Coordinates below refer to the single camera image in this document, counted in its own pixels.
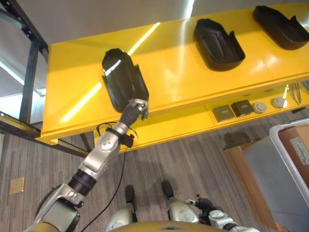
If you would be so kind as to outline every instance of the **ceiling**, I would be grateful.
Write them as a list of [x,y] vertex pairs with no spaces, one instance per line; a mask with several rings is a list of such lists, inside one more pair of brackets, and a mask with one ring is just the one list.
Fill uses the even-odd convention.
[[[305,0],[195,0],[192,16],[256,5]],[[139,27],[185,16],[189,0],[17,0],[48,44]],[[21,30],[0,20],[0,58],[25,76],[30,41]],[[46,85],[47,65],[39,54],[35,87]],[[20,93],[22,85],[0,70],[0,97]]]

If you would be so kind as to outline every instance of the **small black box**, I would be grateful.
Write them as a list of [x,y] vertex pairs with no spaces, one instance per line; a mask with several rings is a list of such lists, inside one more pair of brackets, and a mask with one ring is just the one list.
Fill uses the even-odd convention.
[[249,115],[254,112],[250,102],[248,100],[238,101],[231,104],[231,107],[236,115],[236,117],[241,117],[244,115]]
[[235,117],[229,105],[223,105],[212,110],[218,122]]

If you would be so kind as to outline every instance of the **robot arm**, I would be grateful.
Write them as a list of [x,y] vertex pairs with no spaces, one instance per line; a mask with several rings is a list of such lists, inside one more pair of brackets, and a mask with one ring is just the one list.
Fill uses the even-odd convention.
[[221,208],[213,206],[213,203],[207,198],[200,198],[198,195],[197,201],[186,199],[184,202],[202,210],[202,214],[199,215],[199,218],[203,224],[230,232],[259,232],[255,228],[239,226],[232,218],[223,212]]
[[101,178],[109,160],[119,153],[120,144],[132,146],[133,138],[126,135],[126,132],[139,115],[142,115],[142,119],[148,116],[148,102],[132,100],[124,109],[119,123],[100,136],[96,147],[81,163],[78,171],[55,191],[38,212],[34,225],[25,232],[48,231],[47,229],[55,229],[56,232],[74,230],[80,218],[76,208],[83,206],[87,194]]

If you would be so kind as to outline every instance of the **cardboard box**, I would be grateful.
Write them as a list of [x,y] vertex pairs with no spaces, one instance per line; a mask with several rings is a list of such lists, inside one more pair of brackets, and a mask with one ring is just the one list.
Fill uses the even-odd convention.
[[251,144],[245,144],[225,150],[226,159],[234,171],[241,191],[257,221],[274,230],[284,231],[286,227],[277,223],[272,216],[259,184],[243,155],[243,149],[250,145]]
[[291,127],[278,135],[309,188],[309,125]]

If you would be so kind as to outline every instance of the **robot leg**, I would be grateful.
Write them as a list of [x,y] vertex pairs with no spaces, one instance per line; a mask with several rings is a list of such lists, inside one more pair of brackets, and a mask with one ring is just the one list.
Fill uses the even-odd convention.
[[121,226],[131,224],[132,222],[137,222],[134,205],[135,194],[132,185],[126,186],[125,194],[126,206],[119,209],[112,215],[106,227],[106,232],[109,232]]
[[164,195],[168,200],[168,216],[171,221],[199,222],[196,213],[183,201],[174,197],[173,188],[168,180],[161,183]]

